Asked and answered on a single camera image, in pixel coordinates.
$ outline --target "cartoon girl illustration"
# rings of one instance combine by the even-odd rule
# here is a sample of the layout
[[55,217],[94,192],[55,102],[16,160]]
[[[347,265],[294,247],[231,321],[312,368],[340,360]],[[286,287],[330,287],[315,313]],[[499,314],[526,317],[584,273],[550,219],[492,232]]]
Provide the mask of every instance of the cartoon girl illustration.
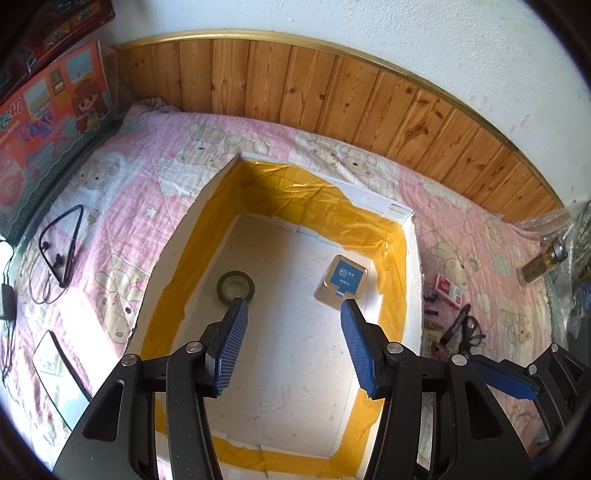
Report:
[[100,119],[109,112],[99,84],[92,79],[82,80],[76,86],[72,94],[72,107],[76,116],[76,130],[82,135],[88,130],[96,132]]

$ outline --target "wood panel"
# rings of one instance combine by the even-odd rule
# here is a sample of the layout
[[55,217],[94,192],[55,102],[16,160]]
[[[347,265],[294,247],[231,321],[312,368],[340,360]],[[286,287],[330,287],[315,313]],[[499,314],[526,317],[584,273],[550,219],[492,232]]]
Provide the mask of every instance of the wood panel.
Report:
[[292,47],[279,123],[313,132],[329,86],[335,56],[312,48]]
[[532,176],[530,169],[525,164],[518,162],[500,185],[482,202],[482,206],[490,212],[499,213]]
[[249,44],[248,40],[213,40],[213,113],[244,116]]
[[531,212],[531,216],[535,216],[535,211],[540,205],[546,205],[549,200],[552,200],[544,186],[535,177],[531,177],[527,184],[505,205],[499,213],[503,214],[503,218],[507,222],[516,222],[524,220],[526,217],[522,216],[522,212]]
[[392,73],[379,72],[353,143],[384,156],[417,89]]
[[378,73],[372,65],[338,57],[316,131],[351,143]]
[[507,147],[502,147],[486,164],[476,180],[466,188],[464,195],[478,205],[482,205],[518,163],[517,155]]
[[212,41],[178,43],[181,95],[186,112],[212,111]]
[[244,112],[248,118],[279,122],[290,51],[291,45],[251,42]]
[[138,47],[122,51],[119,69],[122,72],[123,80],[127,82],[139,100],[154,96],[152,47]]
[[478,128],[456,163],[445,173],[441,183],[455,192],[464,194],[487,166],[493,164],[501,149],[501,142],[487,130]]
[[386,156],[413,168],[428,149],[452,106],[425,90],[418,90]]
[[154,93],[169,105],[181,108],[181,74],[178,65],[178,42],[152,46]]
[[413,170],[441,183],[470,145],[478,124],[453,108]]
[[509,222],[561,206],[485,121],[425,83],[359,59],[272,41],[205,38],[122,48],[118,67],[140,99],[163,96],[186,111],[246,116],[351,143]]

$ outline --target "glass bottle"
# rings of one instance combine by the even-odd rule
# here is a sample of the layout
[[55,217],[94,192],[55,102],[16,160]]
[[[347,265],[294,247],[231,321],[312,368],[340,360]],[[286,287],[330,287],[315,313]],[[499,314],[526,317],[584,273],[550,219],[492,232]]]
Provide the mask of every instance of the glass bottle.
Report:
[[556,265],[562,263],[568,256],[561,238],[555,238],[546,249],[538,253],[525,265],[517,268],[519,283],[523,286],[529,285],[536,278],[548,273]]

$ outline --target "blue label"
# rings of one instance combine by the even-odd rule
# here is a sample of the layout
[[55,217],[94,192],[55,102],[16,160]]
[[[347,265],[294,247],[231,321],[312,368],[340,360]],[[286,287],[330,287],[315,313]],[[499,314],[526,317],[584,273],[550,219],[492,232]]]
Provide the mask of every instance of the blue label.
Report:
[[342,297],[345,293],[355,295],[362,277],[362,270],[349,265],[347,262],[339,260],[336,264],[335,271],[330,278],[330,283],[337,287],[335,295],[338,295],[339,297]]

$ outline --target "pink quilt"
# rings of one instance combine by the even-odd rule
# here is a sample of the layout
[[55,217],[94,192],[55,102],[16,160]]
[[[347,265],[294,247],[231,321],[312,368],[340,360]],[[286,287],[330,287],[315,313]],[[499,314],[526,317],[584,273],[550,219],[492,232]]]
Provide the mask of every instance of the pink quilt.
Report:
[[[485,341],[478,353],[526,365],[550,342],[545,288],[522,289],[515,268],[536,249],[517,228],[451,190],[390,160],[282,125],[244,118],[181,113],[160,101],[135,105],[120,132],[97,149],[52,205],[28,247],[15,291],[18,321],[12,396],[56,451],[69,430],[38,380],[31,355],[52,330],[85,386],[96,392],[123,355],[160,252],[200,189],[239,151],[265,155],[373,190],[413,208],[426,283],[437,273],[464,291]],[[85,216],[70,287],[37,305],[47,279],[38,235],[81,203]],[[63,245],[74,218],[52,229]],[[60,290],[52,288],[50,300]],[[449,325],[455,311],[437,304]],[[6,348],[5,338],[0,345]],[[498,396],[529,445],[541,425],[533,404]]]

